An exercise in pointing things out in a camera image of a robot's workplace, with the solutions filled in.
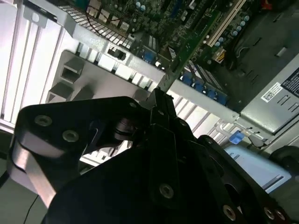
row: green circuit board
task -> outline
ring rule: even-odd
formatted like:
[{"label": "green circuit board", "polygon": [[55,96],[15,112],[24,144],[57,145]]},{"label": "green circuit board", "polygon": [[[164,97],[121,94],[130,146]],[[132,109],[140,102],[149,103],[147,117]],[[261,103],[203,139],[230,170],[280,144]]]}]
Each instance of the green circuit board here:
[{"label": "green circuit board", "polygon": [[[133,37],[129,50],[134,55],[178,75],[189,62],[206,69],[219,66],[231,42],[246,28],[252,16],[252,2],[91,0],[89,7],[95,10],[90,15],[107,28],[126,38]],[[224,21],[229,22],[216,36]],[[217,41],[209,40],[213,36]]]}]

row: barcode label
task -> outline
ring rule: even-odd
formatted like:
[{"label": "barcode label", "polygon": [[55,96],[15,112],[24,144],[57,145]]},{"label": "barcode label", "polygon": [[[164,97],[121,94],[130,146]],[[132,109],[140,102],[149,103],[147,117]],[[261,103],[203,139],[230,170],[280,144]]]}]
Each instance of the barcode label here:
[{"label": "barcode label", "polygon": [[272,100],[280,91],[282,90],[282,87],[280,86],[280,83],[275,83],[262,97],[261,99],[268,103],[270,100]]}]

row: black cable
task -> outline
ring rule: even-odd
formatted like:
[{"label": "black cable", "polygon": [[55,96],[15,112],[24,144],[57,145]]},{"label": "black cable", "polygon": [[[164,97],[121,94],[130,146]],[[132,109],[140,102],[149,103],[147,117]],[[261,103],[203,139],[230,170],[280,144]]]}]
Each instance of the black cable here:
[{"label": "black cable", "polygon": [[36,198],[34,199],[34,201],[33,201],[33,203],[31,204],[31,206],[29,207],[29,209],[28,209],[28,211],[27,211],[27,215],[26,215],[26,217],[25,217],[25,220],[24,220],[23,224],[26,223],[26,220],[27,220],[27,218],[28,218],[29,212],[30,212],[32,206],[34,205],[34,202],[36,202],[37,198],[38,198],[38,195],[37,195]]},{"label": "black cable", "polygon": [[2,176],[0,177],[0,188],[2,188],[2,186],[6,183],[8,179],[9,179],[9,174],[7,171],[5,171],[4,174],[2,174]]}]

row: white pci slot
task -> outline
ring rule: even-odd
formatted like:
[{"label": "white pci slot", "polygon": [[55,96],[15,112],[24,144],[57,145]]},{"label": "white pci slot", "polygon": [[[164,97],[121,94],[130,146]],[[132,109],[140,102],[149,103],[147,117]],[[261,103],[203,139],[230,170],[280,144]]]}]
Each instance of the white pci slot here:
[{"label": "white pci slot", "polygon": [[212,47],[217,42],[219,37],[222,35],[223,31],[228,27],[230,22],[233,20],[235,15],[238,13],[238,11],[242,8],[246,0],[237,0],[235,1],[235,4],[230,11],[229,15],[226,17],[226,19],[217,27],[215,33],[210,38],[209,42],[207,43],[208,46]]}]

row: screw head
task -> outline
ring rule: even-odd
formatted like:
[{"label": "screw head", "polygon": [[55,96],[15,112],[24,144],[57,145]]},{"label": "screw head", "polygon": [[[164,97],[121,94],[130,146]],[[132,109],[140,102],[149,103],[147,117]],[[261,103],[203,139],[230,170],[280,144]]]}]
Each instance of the screw head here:
[{"label": "screw head", "polygon": [[275,212],[277,213],[277,215],[278,215],[282,220],[285,221],[285,216],[284,216],[280,211],[275,210]]},{"label": "screw head", "polygon": [[223,206],[223,212],[231,221],[235,221],[236,218],[235,212],[230,206],[225,204]]},{"label": "screw head", "polygon": [[67,142],[76,142],[79,140],[79,135],[73,130],[67,130],[62,133],[62,137]]},{"label": "screw head", "polygon": [[181,125],[187,126],[187,123],[184,120],[180,120],[179,122],[181,123]]},{"label": "screw head", "polygon": [[172,199],[173,195],[174,195],[174,191],[172,189],[172,187],[170,185],[168,185],[167,183],[162,183],[160,185],[160,193],[163,197],[167,198],[167,199]]},{"label": "screw head", "polygon": [[134,103],[130,103],[130,106],[133,107],[133,108],[137,107],[136,104],[134,104]]},{"label": "screw head", "polygon": [[270,209],[268,209],[267,207],[264,207],[263,210],[269,219],[274,220],[275,217],[274,217],[273,213],[270,211]]},{"label": "screw head", "polygon": [[34,122],[40,126],[47,127],[52,124],[52,119],[46,115],[38,115],[34,119]]}]

